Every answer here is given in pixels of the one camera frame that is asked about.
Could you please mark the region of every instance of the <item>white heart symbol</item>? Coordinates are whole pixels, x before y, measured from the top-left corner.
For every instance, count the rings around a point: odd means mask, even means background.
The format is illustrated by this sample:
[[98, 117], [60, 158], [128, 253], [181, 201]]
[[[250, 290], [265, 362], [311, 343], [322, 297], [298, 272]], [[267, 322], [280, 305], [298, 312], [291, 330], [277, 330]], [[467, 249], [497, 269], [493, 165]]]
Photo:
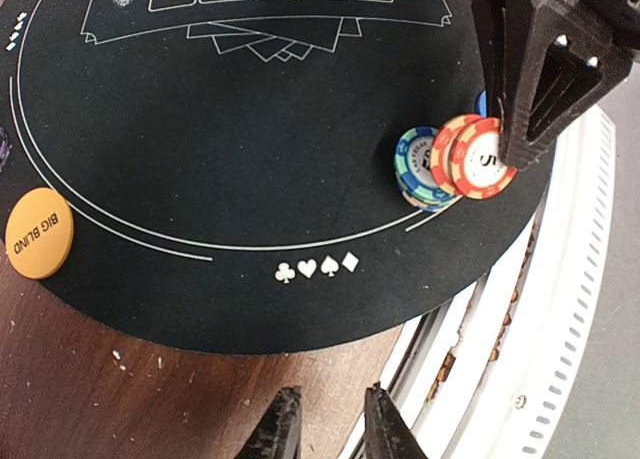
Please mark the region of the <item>white heart symbol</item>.
[[316, 261], [314, 261], [313, 259], [309, 259], [306, 262], [300, 261], [298, 263], [298, 270], [300, 271], [300, 274], [305, 276], [307, 279], [311, 279], [311, 276], [313, 276], [313, 273], [316, 272], [317, 267], [318, 263], [316, 263]]

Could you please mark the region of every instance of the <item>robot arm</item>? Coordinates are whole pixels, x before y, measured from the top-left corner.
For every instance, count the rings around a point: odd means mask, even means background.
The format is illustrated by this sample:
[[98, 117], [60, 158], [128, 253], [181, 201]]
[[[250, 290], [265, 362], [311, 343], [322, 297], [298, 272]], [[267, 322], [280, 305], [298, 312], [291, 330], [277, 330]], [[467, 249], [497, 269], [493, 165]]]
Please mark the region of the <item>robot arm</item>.
[[509, 166], [530, 166], [640, 62], [640, 0], [471, 1]]

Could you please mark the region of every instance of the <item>purple chip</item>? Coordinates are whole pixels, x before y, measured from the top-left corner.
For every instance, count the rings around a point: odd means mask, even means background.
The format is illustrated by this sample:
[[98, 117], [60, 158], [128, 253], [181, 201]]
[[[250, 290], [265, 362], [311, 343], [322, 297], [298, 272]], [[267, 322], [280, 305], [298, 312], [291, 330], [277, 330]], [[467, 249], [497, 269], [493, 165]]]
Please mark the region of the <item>purple chip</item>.
[[9, 137], [7, 133], [0, 127], [0, 171], [9, 158]]

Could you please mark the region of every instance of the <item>poker table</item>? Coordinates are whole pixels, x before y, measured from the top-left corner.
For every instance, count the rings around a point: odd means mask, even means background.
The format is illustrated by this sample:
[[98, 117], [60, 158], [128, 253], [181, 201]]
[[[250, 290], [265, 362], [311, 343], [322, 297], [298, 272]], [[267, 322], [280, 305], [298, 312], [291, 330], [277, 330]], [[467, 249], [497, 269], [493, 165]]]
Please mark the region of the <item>poker table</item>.
[[489, 270], [548, 182], [550, 154], [433, 220], [398, 191], [398, 138], [484, 89], [466, 0], [6, 0], [0, 24], [0, 230], [57, 190], [75, 238], [43, 285], [157, 344], [389, 329]]

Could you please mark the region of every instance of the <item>brown wooden surface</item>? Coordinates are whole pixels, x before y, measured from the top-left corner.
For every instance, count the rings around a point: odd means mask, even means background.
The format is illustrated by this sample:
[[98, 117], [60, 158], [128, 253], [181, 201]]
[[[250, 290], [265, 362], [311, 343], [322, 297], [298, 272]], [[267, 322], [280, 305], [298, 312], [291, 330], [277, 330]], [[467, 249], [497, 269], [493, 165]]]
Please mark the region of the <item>brown wooden surface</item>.
[[0, 459], [233, 457], [291, 385], [304, 458], [334, 459], [398, 334], [287, 357], [179, 352], [87, 319], [0, 251]]

